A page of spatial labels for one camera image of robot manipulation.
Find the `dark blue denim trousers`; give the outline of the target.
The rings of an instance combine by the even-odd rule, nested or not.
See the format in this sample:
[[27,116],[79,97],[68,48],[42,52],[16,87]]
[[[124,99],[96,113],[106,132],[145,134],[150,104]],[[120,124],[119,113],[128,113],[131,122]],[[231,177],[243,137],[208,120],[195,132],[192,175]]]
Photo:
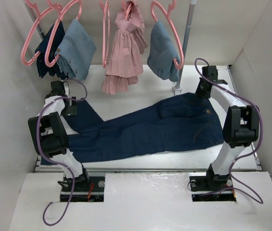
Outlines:
[[74,135],[70,150],[81,163],[121,160],[163,152],[202,150],[223,143],[219,117],[207,99],[173,96],[104,121],[86,101],[65,121]]

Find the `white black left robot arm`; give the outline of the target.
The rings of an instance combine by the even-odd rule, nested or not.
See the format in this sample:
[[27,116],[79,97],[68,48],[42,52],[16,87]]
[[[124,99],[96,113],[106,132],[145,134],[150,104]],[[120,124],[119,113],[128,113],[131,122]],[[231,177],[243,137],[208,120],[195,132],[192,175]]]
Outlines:
[[65,188],[74,185],[79,191],[84,191],[89,187],[89,176],[69,149],[69,138],[62,116],[78,115],[77,103],[85,99],[77,100],[68,95],[69,87],[65,81],[51,82],[51,92],[45,97],[42,111],[28,120],[28,126],[37,154],[59,165],[64,171],[64,181],[59,184]]

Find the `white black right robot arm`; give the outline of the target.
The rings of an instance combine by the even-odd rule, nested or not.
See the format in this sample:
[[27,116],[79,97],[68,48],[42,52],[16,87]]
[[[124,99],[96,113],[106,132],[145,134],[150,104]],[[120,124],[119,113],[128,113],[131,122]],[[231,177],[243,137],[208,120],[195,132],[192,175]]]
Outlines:
[[223,145],[201,179],[202,186],[217,190],[231,180],[230,172],[239,155],[258,139],[260,116],[255,106],[236,95],[225,80],[218,79],[214,65],[202,68],[196,95],[203,99],[213,98],[226,112]]

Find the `hanging dark navy trousers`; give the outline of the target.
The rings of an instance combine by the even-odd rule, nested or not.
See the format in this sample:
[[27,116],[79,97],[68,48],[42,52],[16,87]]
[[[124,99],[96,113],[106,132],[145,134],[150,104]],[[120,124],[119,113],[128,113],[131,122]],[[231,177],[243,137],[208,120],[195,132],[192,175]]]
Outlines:
[[[53,27],[54,25],[49,29],[44,39],[41,41],[41,43],[37,46],[35,50],[35,52],[38,52],[38,51],[40,52],[40,55],[37,57],[37,62],[36,62],[37,71],[38,71],[39,77],[41,78],[43,78],[46,74],[49,74],[52,77],[57,75],[57,77],[61,79],[66,79],[67,76],[63,72],[60,71],[60,68],[57,63],[55,63],[53,67],[47,67],[45,64],[45,60],[44,60],[45,53],[46,53],[46,49],[49,43],[49,39],[53,30]],[[60,43],[62,42],[64,35],[65,35],[64,27],[62,22],[60,22],[52,42],[50,52],[49,52],[49,62],[51,62],[55,58],[55,52],[58,46],[60,45]]]

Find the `hanging blue grey trousers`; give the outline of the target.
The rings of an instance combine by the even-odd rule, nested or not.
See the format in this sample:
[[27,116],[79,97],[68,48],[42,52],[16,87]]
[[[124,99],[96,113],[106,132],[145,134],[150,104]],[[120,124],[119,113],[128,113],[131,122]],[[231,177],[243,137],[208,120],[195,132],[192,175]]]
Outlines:
[[175,67],[174,60],[179,62],[180,57],[165,25],[158,21],[151,31],[147,65],[162,80],[177,82],[179,80],[179,70]]

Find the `hanging light blue trousers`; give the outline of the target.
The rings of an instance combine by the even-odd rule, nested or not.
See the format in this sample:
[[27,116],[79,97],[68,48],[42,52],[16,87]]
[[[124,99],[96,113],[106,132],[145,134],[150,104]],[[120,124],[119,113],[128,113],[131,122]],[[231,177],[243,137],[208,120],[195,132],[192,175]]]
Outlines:
[[55,54],[60,72],[69,78],[86,80],[96,46],[77,19],[69,25]]

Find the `pink hanger holding dress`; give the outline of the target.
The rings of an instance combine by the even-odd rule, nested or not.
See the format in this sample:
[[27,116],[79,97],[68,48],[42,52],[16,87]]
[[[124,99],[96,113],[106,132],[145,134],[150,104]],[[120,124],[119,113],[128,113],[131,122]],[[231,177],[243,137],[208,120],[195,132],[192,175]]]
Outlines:
[[136,2],[135,0],[129,0],[128,2],[124,0],[122,1],[122,8],[124,10],[125,20],[128,19],[128,16],[131,13],[132,7],[134,6],[135,2]]

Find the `white right rack foot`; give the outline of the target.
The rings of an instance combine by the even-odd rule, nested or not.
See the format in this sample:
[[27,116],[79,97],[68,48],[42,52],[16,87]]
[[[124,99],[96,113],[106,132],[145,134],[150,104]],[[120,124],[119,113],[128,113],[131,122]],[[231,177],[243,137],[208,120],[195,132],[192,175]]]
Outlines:
[[182,87],[181,87],[181,83],[179,81],[174,83],[174,85],[172,87],[172,92],[173,92],[174,96],[181,94]]

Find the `hanging pink dress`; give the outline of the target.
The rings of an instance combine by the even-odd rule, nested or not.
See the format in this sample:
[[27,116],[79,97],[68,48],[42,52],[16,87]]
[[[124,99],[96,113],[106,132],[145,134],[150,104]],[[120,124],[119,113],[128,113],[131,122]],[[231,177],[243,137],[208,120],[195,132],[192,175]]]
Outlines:
[[144,19],[137,2],[128,19],[124,18],[124,10],[120,9],[115,19],[117,31],[112,43],[111,57],[102,83],[102,91],[106,94],[127,92],[130,85],[138,83],[138,76],[143,73],[141,55],[148,45],[144,37]]

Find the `grey right rack pole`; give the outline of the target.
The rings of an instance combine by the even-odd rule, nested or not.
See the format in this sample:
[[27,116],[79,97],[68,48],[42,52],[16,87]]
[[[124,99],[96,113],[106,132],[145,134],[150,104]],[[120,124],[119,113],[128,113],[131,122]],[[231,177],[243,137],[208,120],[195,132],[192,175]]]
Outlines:
[[[185,34],[184,34],[184,40],[183,40],[183,46],[182,46],[182,51],[183,51],[183,64],[185,64],[185,57],[186,57],[186,50],[188,46],[188,41],[189,41],[189,36],[190,36],[190,30],[192,26],[192,20],[193,20],[193,15],[194,15],[194,10],[195,10],[195,5],[197,3],[197,0],[190,0],[189,1],[189,9],[188,9],[188,15],[187,15],[187,20],[186,20],[186,26],[185,26]],[[183,67],[179,71],[179,82],[181,83],[182,80],[182,74],[183,74]]]

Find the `grey rack pole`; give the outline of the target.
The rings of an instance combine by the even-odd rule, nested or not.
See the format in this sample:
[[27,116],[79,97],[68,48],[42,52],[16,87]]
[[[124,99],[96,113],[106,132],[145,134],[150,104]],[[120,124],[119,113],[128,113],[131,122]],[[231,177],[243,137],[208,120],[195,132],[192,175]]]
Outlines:
[[[182,51],[183,51],[183,64],[185,64],[185,57],[186,57],[186,50],[188,46],[188,41],[189,41],[189,36],[190,36],[190,30],[192,26],[192,20],[193,20],[193,15],[194,15],[194,10],[195,10],[195,5],[197,3],[197,0],[190,0],[189,1],[189,9],[188,9],[188,15],[187,15],[187,20],[186,20],[186,26],[185,26],[185,34],[184,34],[184,40],[183,40],[183,46],[182,46]],[[182,74],[183,74],[183,67],[179,71],[179,82],[181,83],[182,80]]]
[[[26,7],[32,21],[35,22],[35,20],[38,18],[39,14],[40,14],[37,4],[32,3],[29,0],[24,0],[24,4],[25,4],[25,7]],[[40,23],[38,23],[38,25],[37,25],[37,32],[38,32],[39,36],[41,37],[41,39],[44,39],[45,34],[44,34],[44,31],[43,31]]]

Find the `grey left rack pole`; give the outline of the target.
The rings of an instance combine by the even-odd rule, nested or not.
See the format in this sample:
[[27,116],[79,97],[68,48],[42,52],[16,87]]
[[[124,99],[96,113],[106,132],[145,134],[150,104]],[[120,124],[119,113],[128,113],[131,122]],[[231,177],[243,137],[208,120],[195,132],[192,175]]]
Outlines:
[[[24,4],[25,4],[25,7],[26,7],[32,21],[35,22],[35,20],[38,18],[39,14],[40,14],[37,4],[32,3],[29,0],[24,0]],[[44,34],[44,31],[43,31],[40,23],[38,23],[38,25],[37,25],[37,32],[38,32],[39,36],[41,37],[41,39],[44,39],[45,34]]]

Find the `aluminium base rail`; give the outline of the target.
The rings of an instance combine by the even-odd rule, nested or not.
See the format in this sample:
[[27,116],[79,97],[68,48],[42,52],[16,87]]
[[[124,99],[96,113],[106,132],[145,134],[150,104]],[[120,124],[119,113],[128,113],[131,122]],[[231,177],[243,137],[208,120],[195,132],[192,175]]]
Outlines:
[[[193,156],[188,154],[161,154],[132,157],[124,160],[84,163],[89,173],[200,173],[204,174],[208,169],[211,159],[208,157]],[[261,172],[260,161],[255,156],[243,158],[235,163],[234,172]],[[46,165],[38,158],[35,167],[38,173],[62,172],[56,165]]]

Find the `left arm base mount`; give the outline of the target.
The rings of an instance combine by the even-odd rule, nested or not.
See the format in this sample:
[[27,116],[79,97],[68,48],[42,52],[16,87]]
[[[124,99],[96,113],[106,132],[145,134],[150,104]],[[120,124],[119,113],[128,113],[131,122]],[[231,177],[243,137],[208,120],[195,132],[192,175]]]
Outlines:
[[[68,202],[72,189],[72,179],[57,181],[61,186],[60,201]],[[75,179],[71,202],[104,202],[105,177],[90,176],[88,181]]]

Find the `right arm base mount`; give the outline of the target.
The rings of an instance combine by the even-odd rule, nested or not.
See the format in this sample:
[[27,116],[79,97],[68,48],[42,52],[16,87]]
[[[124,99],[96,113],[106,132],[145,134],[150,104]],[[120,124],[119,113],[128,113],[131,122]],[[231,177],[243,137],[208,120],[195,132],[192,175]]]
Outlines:
[[193,202],[236,202],[230,179],[210,180],[206,176],[191,175],[188,189]]

